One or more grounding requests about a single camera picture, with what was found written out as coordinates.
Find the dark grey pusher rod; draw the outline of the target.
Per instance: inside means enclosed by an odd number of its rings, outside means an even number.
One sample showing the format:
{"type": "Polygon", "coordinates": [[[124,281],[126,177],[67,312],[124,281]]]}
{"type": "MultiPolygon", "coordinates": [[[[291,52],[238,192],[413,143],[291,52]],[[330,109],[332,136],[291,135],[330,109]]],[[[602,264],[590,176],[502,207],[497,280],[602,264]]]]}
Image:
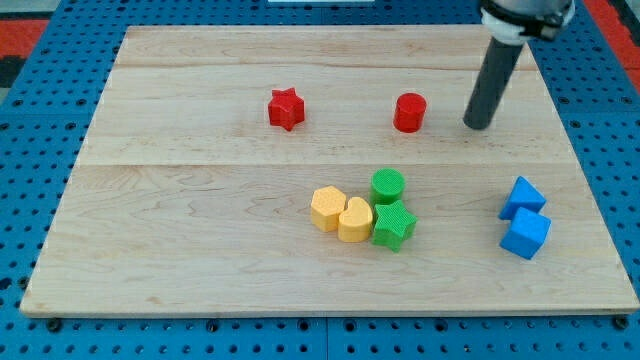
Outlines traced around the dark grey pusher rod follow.
{"type": "Polygon", "coordinates": [[[523,47],[491,38],[464,113],[467,127],[485,130],[490,126],[523,47]]]}

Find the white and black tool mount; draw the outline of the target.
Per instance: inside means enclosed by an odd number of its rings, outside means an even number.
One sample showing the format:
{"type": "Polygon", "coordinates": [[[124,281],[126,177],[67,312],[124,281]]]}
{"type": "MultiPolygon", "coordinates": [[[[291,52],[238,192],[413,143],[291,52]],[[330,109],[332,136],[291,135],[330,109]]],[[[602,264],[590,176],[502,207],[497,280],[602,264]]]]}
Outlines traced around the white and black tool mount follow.
{"type": "Polygon", "coordinates": [[[574,18],[574,0],[480,0],[481,22],[499,42],[554,41],[574,18]]]}

